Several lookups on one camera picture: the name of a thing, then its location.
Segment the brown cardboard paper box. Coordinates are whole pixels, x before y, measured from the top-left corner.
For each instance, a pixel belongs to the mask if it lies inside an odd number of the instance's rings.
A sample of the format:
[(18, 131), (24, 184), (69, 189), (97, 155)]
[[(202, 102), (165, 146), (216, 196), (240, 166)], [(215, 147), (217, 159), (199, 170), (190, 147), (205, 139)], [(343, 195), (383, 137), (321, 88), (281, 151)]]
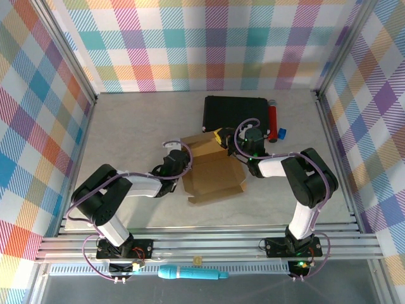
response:
[(188, 201), (205, 205), (229, 199), (246, 190), (242, 163), (228, 156), (212, 132), (184, 137), (182, 142), (192, 151), (192, 169), (182, 177)]

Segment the red cylindrical bottle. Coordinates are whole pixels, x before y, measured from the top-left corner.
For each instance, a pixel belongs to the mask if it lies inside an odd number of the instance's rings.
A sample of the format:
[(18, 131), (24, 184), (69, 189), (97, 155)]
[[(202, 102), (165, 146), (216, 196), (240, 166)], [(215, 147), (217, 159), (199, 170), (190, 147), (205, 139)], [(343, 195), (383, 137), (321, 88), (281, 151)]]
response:
[(274, 99), (268, 101), (268, 114), (270, 126), (268, 141), (270, 143), (275, 143), (278, 141), (278, 127), (277, 127), (277, 103)]

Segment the black flat case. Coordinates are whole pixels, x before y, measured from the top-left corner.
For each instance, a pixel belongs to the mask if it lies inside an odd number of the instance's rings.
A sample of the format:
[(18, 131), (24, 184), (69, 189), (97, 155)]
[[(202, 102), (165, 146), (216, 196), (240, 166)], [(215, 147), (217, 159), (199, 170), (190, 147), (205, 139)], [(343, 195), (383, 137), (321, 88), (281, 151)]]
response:
[(260, 121), (259, 129), (267, 134), (270, 129), (268, 102), (265, 98), (207, 96), (204, 100), (202, 131), (211, 132), (222, 127), (236, 128), (248, 118)]

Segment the teal marker pen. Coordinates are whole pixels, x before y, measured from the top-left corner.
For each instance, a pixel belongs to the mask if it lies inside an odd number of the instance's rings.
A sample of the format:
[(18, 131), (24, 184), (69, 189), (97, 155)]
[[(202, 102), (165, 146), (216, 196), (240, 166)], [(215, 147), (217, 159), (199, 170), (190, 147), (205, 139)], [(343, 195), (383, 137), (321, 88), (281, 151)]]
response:
[(158, 270), (158, 277), (162, 279), (203, 279), (219, 280), (228, 279), (228, 272), (216, 269), (204, 269), (197, 267), (182, 267), (179, 265), (162, 265)]

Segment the aluminium frame front rails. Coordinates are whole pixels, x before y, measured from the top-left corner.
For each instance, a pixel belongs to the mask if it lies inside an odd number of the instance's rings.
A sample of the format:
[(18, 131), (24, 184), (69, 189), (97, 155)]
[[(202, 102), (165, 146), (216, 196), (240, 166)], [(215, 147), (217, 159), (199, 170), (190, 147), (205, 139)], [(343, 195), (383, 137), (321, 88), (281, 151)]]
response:
[[(204, 262), (262, 262), (264, 238), (282, 238), (282, 225), (234, 225), (212, 227), (167, 227), (131, 229), (134, 238), (153, 239), (151, 262), (191, 262), (201, 256)], [(84, 239), (91, 230), (60, 229), (56, 237), (45, 237), (36, 262), (82, 262), (82, 248), (91, 260), (96, 242)], [(318, 234), (323, 251), (332, 260), (381, 259), (382, 249), (374, 234), (360, 232), (356, 222), (320, 224)]]

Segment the aluminium frame side rail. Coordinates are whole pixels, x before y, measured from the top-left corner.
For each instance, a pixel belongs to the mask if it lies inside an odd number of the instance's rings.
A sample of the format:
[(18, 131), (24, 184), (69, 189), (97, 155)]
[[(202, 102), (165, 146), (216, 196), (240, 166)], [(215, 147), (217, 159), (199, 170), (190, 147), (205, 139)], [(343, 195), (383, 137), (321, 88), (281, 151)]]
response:
[(349, 213), (353, 215), (354, 218), (356, 219), (359, 232), (365, 233), (364, 225), (362, 223), (357, 206), (355, 204), (354, 196), (352, 195), (352, 191), (346, 177), (342, 160), (340, 159), (339, 149), (337, 147), (337, 143), (335, 142), (335, 138), (333, 135), (332, 124), (330, 123), (327, 116), (325, 102), (323, 101), (322, 95), (320, 95), (318, 91), (313, 91), (312, 93), (315, 99), (316, 109), (318, 111), (321, 124), (323, 126), (323, 131), (327, 138), (328, 148), (331, 152), (333, 165), (335, 166), (336, 169), (336, 177), (339, 182), (340, 189), (342, 190), (345, 203), (347, 205)]

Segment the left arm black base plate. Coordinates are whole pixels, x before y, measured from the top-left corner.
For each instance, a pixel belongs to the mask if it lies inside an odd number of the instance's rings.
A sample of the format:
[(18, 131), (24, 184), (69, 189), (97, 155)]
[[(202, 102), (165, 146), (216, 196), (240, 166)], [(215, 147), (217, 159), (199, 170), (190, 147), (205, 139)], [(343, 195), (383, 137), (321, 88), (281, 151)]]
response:
[(121, 246), (114, 246), (106, 239), (96, 242), (96, 258), (102, 259), (150, 259), (153, 253), (152, 239), (135, 239), (123, 243)]

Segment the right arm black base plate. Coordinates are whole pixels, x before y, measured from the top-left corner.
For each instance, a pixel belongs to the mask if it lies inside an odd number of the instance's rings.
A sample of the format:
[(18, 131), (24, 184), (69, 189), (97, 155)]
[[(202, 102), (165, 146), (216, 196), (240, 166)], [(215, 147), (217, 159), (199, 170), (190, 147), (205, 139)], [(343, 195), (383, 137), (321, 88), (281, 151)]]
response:
[(263, 238), (258, 248), (266, 253), (268, 258), (311, 258), (322, 257), (322, 247), (320, 239), (314, 237), (310, 244), (305, 248), (292, 253), (284, 243), (283, 237), (266, 237)]

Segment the aluminium frame corner post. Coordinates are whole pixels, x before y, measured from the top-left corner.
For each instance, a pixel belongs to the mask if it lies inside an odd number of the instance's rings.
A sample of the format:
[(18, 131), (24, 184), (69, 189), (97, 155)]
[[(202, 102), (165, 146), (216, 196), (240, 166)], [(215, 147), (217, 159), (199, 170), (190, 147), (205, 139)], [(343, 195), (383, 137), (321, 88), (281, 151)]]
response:
[(86, 97), (91, 100), (92, 104), (95, 105), (97, 103), (97, 94), (91, 86), (90, 81), (77, 60), (77, 57), (74, 55), (72, 48), (58, 25), (52, 11), (47, 5), (46, 0), (30, 0), (30, 2), (39, 18), (44, 22), (47, 31), (62, 57), (67, 61), (67, 65), (72, 71), (72, 74), (77, 78), (80, 88), (85, 92)]
[(332, 85), (334, 78), (338, 74), (339, 69), (347, 58), (354, 43), (357, 41), (361, 30), (363, 29), (366, 21), (373, 12), (375, 6), (379, 0), (362, 0), (356, 15), (353, 17), (351, 26), (346, 30), (345, 34), (341, 38), (341, 44), (336, 50), (336, 55), (333, 58), (325, 76), (322, 78), (322, 82), (314, 92), (318, 99), (320, 99)]

